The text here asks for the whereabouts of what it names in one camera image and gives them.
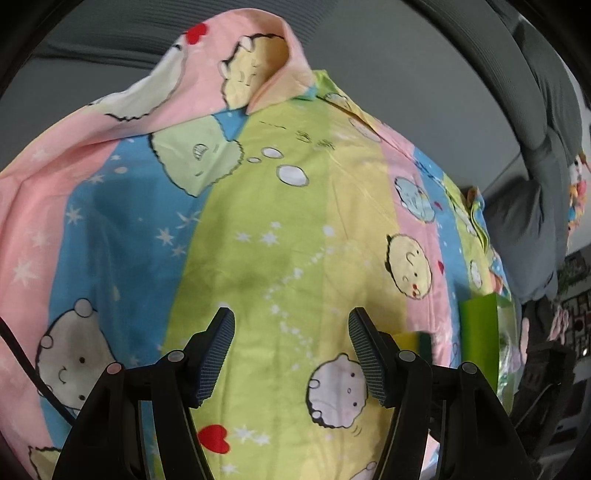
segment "sofa cushion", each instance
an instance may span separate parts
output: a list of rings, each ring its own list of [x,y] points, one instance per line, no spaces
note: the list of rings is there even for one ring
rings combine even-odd
[[[581,150],[583,130],[577,95],[565,66],[550,43],[522,21],[514,34],[544,98],[546,120],[564,144],[571,165]]]
[[[534,151],[524,150],[531,180],[513,184],[484,211],[509,287],[521,303],[556,296],[556,269],[566,255],[568,169],[558,135]]]
[[[484,211],[511,292],[522,304],[543,296],[540,287],[554,272],[554,218],[542,213],[542,196],[540,184],[527,180],[513,185]]]
[[[484,0],[410,0],[463,54],[505,111],[520,143],[546,136],[544,101],[511,33]]]

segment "cartoon chick face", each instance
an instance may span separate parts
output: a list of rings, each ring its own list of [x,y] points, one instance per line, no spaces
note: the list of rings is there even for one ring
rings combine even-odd
[[[211,115],[155,132],[150,144],[170,179],[194,197],[242,161],[240,144],[226,140]]]
[[[420,300],[431,289],[431,268],[421,245],[408,235],[388,235],[386,270],[407,297]]]
[[[228,108],[234,110],[248,104],[253,94],[277,72],[289,57],[285,39],[278,35],[240,37],[234,53],[219,63],[225,79],[222,95]]]

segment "cartoon bear face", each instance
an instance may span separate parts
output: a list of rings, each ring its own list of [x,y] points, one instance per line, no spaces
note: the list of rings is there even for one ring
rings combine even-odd
[[[308,381],[306,403],[312,421],[329,428],[349,428],[367,400],[361,365],[342,353],[320,365]]]
[[[225,79],[222,95],[230,110],[247,105],[255,92],[277,72],[289,57],[285,39],[277,35],[240,37],[234,54],[219,63]]]
[[[98,320],[90,302],[79,299],[50,326],[37,348],[41,379],[74,410],[82,408],[102,372],[115,361]]]
[[[431,267],[421,245],[408,235],[388,237],[386,270],[407,297],[420,300],[431,290]]]

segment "black cable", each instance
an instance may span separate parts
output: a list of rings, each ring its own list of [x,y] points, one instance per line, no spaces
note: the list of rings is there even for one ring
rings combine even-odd
[[[37,390],[39,390],[41,395],[47,399],[51,406],[57,410],[57,412],[65,421],[67,421],[70,425],[74,425],[74,422],[76,421],[74,415],[72,415],[68,409],[61,404],[49,387],[45,385],[45,382],[41,379],[35,370],[35,367],[31,365],[31,362],[27,358],[25,352],[22,350],[13,332],[10,330],[2,317],[0,317],[0,337],[4,339],[4,342],[6,342],[6,345],[8,348],[10,348],[14,358],[17,359],[17,362],[21,368],[27,374],[29,380],[31,380],[31,382],[33,382],[33,384],[37,387]]]

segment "blue fabric stripe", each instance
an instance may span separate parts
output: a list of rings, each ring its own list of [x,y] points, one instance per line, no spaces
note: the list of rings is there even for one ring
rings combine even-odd
[[[455,368],[461,362],[460,348],[460,301],[470,299],[470,281],[466,270],[466,261],[462,253],[462,243],[457,231],[456,217],[449,205],[449,199],[443,184],[442,170],[423,152],[415,148],[414,158],[423,179],[423,186],[431,205],[436,213],[439,246],[443,259],[444,275],[447,282],[450,310],[452,314],[452,360],[450,366]]]
[[[216,118],[229,140],[247,119],[243,111]],[[147,136],[121,140],[68,199],[66,213],[81,218],[64,217],[50,321],[86,298],[98,311],[117,361],[127,368],[157,361],[186,251],[210,191],[195,198],[173,184]],[[61,448],[69,426],[45,399],[42,408],[54,446]],[[144,426],[153,429],[149,416]],[[154,436],[153,431],[146,434]]]

